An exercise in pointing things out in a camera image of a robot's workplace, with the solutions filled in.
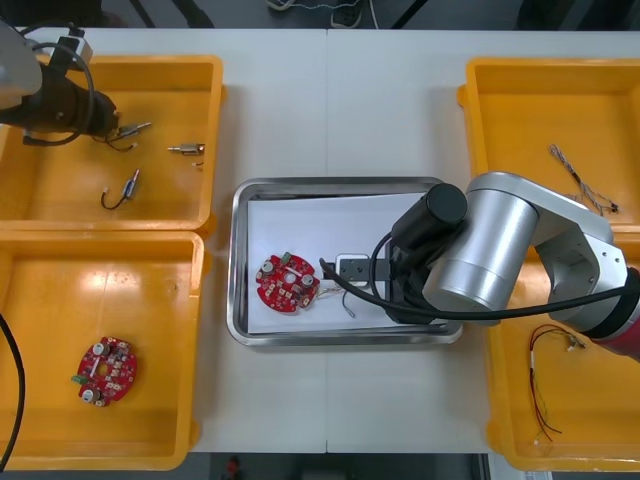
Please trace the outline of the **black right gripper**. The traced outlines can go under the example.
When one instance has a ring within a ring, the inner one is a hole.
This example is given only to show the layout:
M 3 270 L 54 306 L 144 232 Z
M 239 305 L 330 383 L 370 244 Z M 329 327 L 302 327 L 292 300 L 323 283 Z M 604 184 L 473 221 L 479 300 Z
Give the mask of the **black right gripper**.
M 430 325 L 435 308 L 422 294 L 433 262 L 441 254 L 441 240 L 402 250 L 394 240 L 381 239 L 372 251 L 372 295 L 393 307 L 385 314 L 401 325 Z

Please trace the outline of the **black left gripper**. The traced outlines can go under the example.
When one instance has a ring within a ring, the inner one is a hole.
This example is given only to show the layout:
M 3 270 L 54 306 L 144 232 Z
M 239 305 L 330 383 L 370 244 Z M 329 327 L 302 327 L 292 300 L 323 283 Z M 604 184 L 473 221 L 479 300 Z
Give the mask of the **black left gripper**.
M 93 94 L 82 87 L 64 87 L 59 94 L 59 131 L 90 136 L 106 136 L 119 138 L 122 134 L 120 125 L 113 128 L 113 118 L 119 122 L 122 112 L 113 112 L 113 102 L 102 92 Z

